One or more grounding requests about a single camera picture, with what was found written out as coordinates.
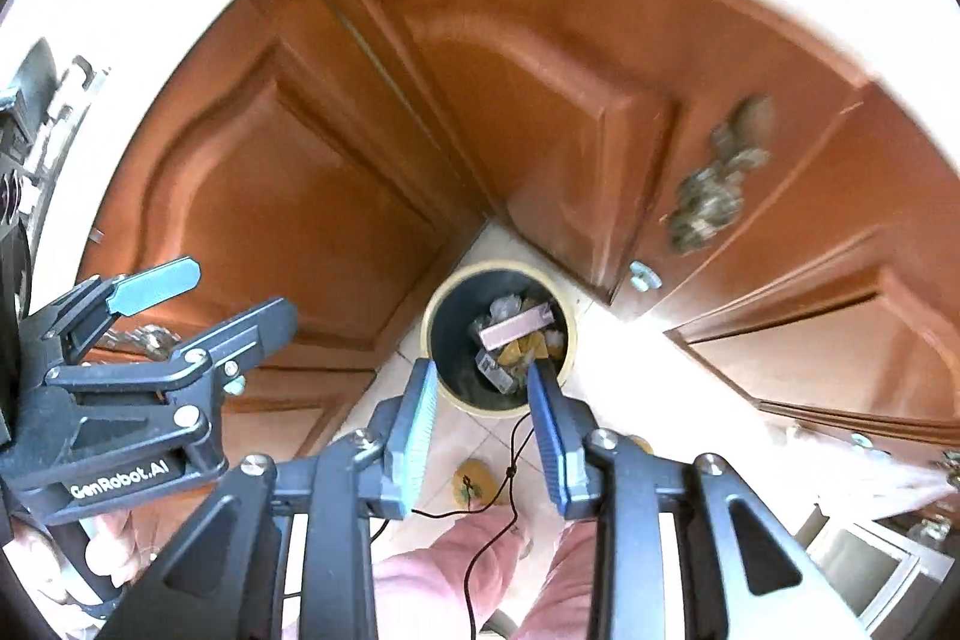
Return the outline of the person's left hand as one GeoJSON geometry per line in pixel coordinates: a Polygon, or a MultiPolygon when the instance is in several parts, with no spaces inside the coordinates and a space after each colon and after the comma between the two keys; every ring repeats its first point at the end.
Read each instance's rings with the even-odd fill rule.
{"type": "Polygon", "coordinates": [[[69,599],[91,603],[98,598],[91,586],[106,580],[109,588],[125,587],[139,578],[163,545],[161,521],[155,510],[119,510],[80,521],[78,546],[55,533],[65,526],[41,531],[26,521],[11,523],[13,537],[2,552],[28,590],[65,604],[69,599]]]}

